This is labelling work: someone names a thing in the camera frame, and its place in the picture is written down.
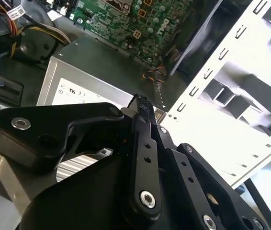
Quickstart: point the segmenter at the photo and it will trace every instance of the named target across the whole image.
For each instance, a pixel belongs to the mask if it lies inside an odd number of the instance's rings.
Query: black robotic arm
[[[267,230],[189,144],[176,147],[136,95],[109,103],[0,111],[0,181],[23,216],[20,230]],[[113,149],[73,176],[56,167]]]

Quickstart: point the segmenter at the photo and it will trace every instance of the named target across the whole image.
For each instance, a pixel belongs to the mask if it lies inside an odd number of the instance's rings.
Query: white metal panel
[[[260,2],[266,4],[255,14]],[[271,1],[256,0],[249,5],[162,122],[175,144],[193,145],[233,188],[271,161],[271,137],[199,98],[214,77],[222,78],[221,69],[236,75],[254,73],[271,85],[271,25],[261,19],[270,6]],[[235,32],[245,27],[243,35],[236,39]],[[219,60],[224,48],[229,52]],[[235,93],[243,94],[237,86],[231,86]],[[181,105],[185,107],[178,112]]]
[[[262,16],[270,7],[271,0],[253,0],[250,3],[217,49],[204,64],[202,69],[198,72],[191,84],[173,105],[169,111],[169,115],[165,117],[165,123],[177,123],[180,118],[184,116],[186,108],[180,112],[178,111],[179,108],[183,107],[190,100],[195,99],[203,92],[218,71],[229,60],[229,57],[247,42],[244,39],[245,35],[251,31],[256,31],[256,22],[262,19]]]

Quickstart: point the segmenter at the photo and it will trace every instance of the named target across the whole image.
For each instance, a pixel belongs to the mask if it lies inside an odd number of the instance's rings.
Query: sticker
[[[22,5],[19,5],[17,7],[14,7],[12,10],[8,11],[7,15],[11,20],[14,21],[14,20],[22,17],[25,13],[26,13],[26,11],[22,7]]]
[[[61,14],[59,14],[56,11],[53,11],[53,10],[51,10],[47,14],[48,14],[48,16],[49,16],[49,18],[50,18],[51,21],[54,21],[54,20],[56,20],[56,19],[58,19],[59,17],[62,16]]]
[[[114,103],[98,94],[82,88],[64,78],[60,79],[52,105],[60,104],[85,104],[109,102],[121,109],[122,106]]]
[[[75,15],[73,13],[70,14],[69,18],[70,20],[74,20]]]

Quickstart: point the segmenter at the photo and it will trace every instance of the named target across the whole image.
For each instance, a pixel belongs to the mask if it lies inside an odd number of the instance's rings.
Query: screw hole
[[[50,135],[41,135],[39,142],[43,148],[48,150],[54,149],[58,145],[58,140]]]
[[[151,163],[151,159],[149,157],[144,157],[144,160],[147,162],[147,163]]]
[[[44,44],[44,46],[43,46],[43,47],[44,47],[44,49],[45,49],[45,50],[49,50],[49,49],[50,49],[50,47],[49,47],[49,45],[48,45],[48,44]]]
[[[254,226],[251,224],[249,219],[247,219],[246,217],[242,217],[242,221],[248,229],[254,230]]]
[[[144,199],[149,203],[151,203],[153,201],[153,199],[150,197],[150,195],[145,195]]]
[[[16,122],[16,124],[18,124],[18,125],[20,125],[20,126],[26,125],[26,123],[25,123],[24,121],[22,121],[22,120],[18,120],[18,121]]]

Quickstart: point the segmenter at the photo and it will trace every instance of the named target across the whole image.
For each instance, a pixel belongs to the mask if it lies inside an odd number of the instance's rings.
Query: hole in bracket
[[[147,163],[151,163],[151,159],[149,157],[144,157],[144,160],[147,162]]]
[[[55,149],[58,145],[58,140],[50,135],[39,136],[40,145],[48,150]]]
[[[250,220],[248,220],[246,217],[242,217],[242,221],[248,229],[250,230],[254,229],[254,226],[251,224]]]

